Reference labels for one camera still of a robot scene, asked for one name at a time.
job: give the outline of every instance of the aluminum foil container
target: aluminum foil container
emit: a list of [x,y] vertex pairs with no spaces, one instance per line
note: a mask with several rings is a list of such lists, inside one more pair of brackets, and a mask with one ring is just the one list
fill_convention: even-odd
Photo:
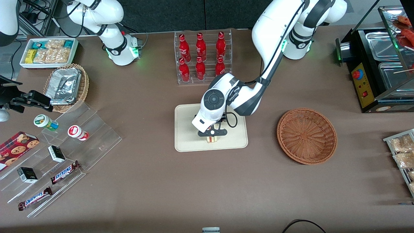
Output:
[[81,76],[80,70],[76,68],[55,70],[46,91],[46,96],[51,99],[51,105],[74,104]]

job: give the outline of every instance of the metal tray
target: metal tray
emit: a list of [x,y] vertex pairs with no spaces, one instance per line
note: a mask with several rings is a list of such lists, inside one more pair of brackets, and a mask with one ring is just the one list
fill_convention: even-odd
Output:
[[[394,72],[404,70],[401,62],[382,62],[378,65],[383,82],[387,89],[395,87],[407,79],[405,72],[394,74]],[[414,82],[408,82],[396,89],[392,95],[414,95]]]
[[374,59],[377,61],[399,61],[397,52],[387,32],[370,32],[365,35]]

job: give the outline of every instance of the red lid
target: red lid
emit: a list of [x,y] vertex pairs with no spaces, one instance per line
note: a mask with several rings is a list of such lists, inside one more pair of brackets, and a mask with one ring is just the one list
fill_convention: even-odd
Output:
[[180,38],[180,41],[185,41],[185,36],[184,36],[184,34],[180,34],[178,37]]

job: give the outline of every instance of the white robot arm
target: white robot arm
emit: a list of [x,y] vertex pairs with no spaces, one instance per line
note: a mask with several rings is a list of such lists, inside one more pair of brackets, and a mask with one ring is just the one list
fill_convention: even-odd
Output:
[[139,57],[135,37],[122,35],[115,25],[122,21],[124,10],[116,0],[79,0],[67,6],[68,14],[76,7],[70,19],[94,32],[106,46],[109,58],[125,66]]
[[[344,0],[273,0],[252,30],[253,43],[263,59],[264,71],[253,82],[244,83],[227,73],[217,76],[201,99],[192,124],[202,133],[219,121],[227,105],[241,116],[250,116],[282,59],[305,56],[316,27],[341,19],[347,9]],[[284,39],[286,45],[282,52]]]

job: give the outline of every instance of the beige tray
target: beige tray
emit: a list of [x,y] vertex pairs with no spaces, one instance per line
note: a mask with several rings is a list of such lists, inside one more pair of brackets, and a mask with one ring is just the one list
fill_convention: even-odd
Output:
[[[246,120],[244,116],[239,116],[237,113],[235,113],[238,119],[236,128],[230,128],[226,122],[223,122],[221,128],[227,129],[227,135],[218,137],[217,142],[207,143],[206,137],[198,136],[198,130],[191,124],[199,109],[200,104],[183,104],[175,109],[174,145],[178,152],[236,149],[247,146]],[[229,121],[230,124],[234,124],[234,117],[229,116]]]

